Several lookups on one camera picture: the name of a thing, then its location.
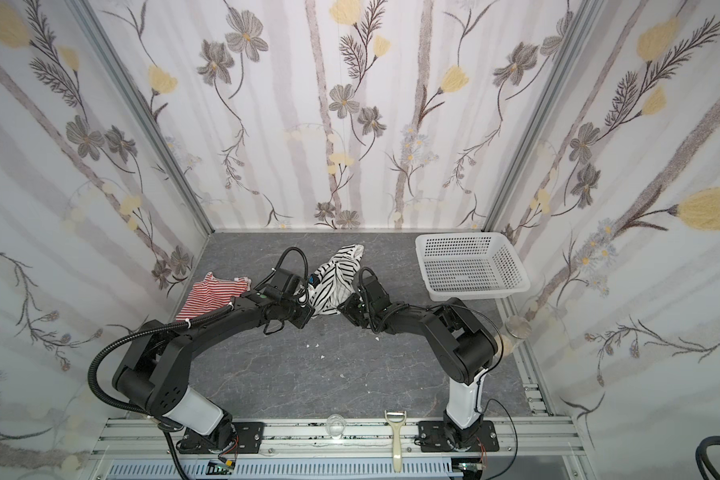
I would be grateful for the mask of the black white striped tank top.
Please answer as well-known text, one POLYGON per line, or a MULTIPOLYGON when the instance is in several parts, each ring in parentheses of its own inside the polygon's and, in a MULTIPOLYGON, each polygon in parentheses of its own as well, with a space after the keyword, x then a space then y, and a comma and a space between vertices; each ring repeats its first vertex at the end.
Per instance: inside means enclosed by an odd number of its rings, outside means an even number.
POLYGON ((322 277, 316 295, 309 299, 315 315, 336 315, 338 306, 353 292, 352 282, 360 270, 365 247, 362 244, 340 248, 313 273, 322 277))

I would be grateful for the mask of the red white striped tank top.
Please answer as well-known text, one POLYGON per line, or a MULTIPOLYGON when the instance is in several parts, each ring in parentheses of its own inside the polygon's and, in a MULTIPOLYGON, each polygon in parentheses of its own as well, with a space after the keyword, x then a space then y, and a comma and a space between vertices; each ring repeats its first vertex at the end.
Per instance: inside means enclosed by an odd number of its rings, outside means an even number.
POLYGON ((251 279, 248 277, 226 280, 219 279, 209 272, 202 281, 196 282, 192 286, 187 299, 176 315, 176 320, 194 319, 229 305, 236 298, 248 292, 250 287, 251 279))

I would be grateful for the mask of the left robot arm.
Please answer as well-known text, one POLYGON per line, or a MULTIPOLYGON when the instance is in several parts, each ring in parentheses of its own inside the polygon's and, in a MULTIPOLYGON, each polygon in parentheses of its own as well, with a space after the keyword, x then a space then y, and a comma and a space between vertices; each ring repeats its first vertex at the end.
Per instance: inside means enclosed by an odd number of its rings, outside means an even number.
POLYGON ((182 430, 210 453, 239 443, 232 415, 191 385, 194 362, 232 337, 259 329, 266 336, 291 324, 303 329, 315 314, 309 300, 309 269, 287 270, 284 262, 302 249, 286 248, 252 290, 222 307, 169 323, 150 321, 104 347, 91 361, 87 382, 102 403, 148 416, 166 432, 182 430))

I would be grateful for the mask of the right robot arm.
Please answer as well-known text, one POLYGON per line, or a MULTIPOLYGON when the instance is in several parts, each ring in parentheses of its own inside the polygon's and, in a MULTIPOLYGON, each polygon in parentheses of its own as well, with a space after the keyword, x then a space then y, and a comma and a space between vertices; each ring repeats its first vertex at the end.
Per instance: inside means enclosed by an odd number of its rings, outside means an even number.
POLYGON ((425 338, 450 379, 443 442, 454 450, 467 450, 478 441, 484 420, 482 380, 504 348, 476 311, 456 297, 427 307, 394 302, 369 267, 360 268, 352 293, 338 310, 353 325, 376 334, 425 338))

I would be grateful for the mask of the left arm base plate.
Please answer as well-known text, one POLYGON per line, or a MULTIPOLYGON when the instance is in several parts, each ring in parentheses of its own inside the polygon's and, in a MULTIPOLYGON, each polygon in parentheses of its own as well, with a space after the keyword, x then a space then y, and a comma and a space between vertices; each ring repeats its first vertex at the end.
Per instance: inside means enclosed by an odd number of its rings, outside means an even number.
POLYGON ((208 435, 186 428, 176 448, 182 454, 257 454, 264 427, 264 422, 222 420, 208 435))

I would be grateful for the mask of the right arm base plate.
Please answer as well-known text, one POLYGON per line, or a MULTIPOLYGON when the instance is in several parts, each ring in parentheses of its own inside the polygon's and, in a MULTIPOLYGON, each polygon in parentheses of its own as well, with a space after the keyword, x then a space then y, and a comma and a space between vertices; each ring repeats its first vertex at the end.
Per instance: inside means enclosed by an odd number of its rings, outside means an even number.
POLYGON ((414 444, 424 453, 476 452, 500 450, 498 436, 491 421, 476 422, 467 429, 445 421, 418 422, 414 444))

